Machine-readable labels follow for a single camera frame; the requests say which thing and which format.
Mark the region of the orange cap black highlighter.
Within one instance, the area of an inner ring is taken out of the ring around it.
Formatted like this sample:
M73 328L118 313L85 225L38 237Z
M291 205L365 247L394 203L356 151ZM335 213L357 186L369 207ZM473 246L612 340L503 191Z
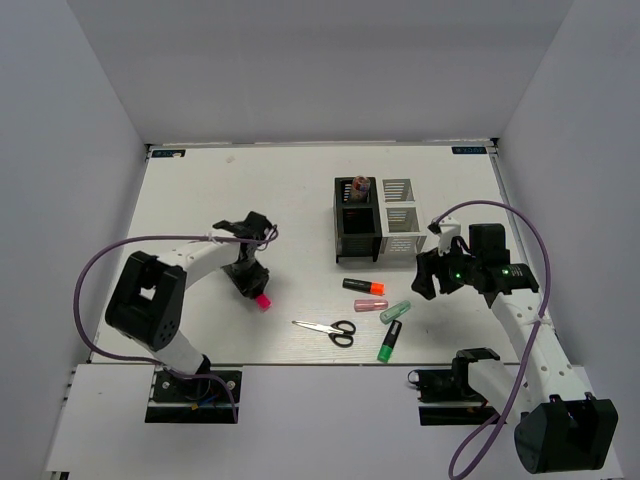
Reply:
M378 282L344 278L342 281L342 287L347 290L376 296L383 296L385 294L385 285Z

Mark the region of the green cap black highlighter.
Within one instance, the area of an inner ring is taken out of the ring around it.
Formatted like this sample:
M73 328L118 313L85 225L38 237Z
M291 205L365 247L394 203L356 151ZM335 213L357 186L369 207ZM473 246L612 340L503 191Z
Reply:
M377 360L381 363L388 363L396 342L398 340L399 334L402 329L402 323L398 320L393 320L390 325L387 333L384 337L384 340L380 346L380 349L377 354Z

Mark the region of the clear tube of crayons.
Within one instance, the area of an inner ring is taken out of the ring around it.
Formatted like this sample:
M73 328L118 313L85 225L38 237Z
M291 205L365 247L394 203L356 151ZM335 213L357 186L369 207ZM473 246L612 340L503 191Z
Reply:
M350 186L349 201L353 203L365 202L368 198L371 180L366 176L356 176Z

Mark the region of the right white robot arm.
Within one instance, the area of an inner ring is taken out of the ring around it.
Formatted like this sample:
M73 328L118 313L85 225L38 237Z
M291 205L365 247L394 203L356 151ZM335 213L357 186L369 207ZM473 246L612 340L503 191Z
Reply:
M498 423L513 428L518 458L531 474L601 469L618 413L573 370L552 322L539 313L543 297L531 269L511 260L504 226L473 224L467 241L450 217L429 229L438 245L417 256L412 290L432 300L473 288L506 332L520 368L510 374L488 347L462 349L448 370L416 371L421 401L485 401Z

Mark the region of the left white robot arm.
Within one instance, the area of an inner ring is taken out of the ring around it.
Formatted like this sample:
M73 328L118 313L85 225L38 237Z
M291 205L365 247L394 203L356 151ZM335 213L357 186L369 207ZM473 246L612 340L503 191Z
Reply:
M243 297L268 309L269 270L256 259L256 252L276 236L277 227L251 211L242 221L215 223L204 238L191 239L168 253L131 254L106 307L106 323L141 345L160 365L178 372L177 387L188 398L202 398L212 377L205 355L180 332L185 294L221 270Z

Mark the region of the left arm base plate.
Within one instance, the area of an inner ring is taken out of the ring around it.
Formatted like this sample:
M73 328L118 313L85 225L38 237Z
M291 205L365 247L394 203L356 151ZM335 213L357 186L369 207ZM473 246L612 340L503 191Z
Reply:
M153 377L146 407L147 424L234 424L228 395L213 380L183 380L164 370Z

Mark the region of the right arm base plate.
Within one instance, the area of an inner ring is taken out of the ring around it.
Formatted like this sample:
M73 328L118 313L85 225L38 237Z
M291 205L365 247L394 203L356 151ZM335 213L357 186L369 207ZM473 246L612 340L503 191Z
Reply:
M482 395L457 386L450 370L412 370L407 382L418 393L421 426L480 426L496 414Z

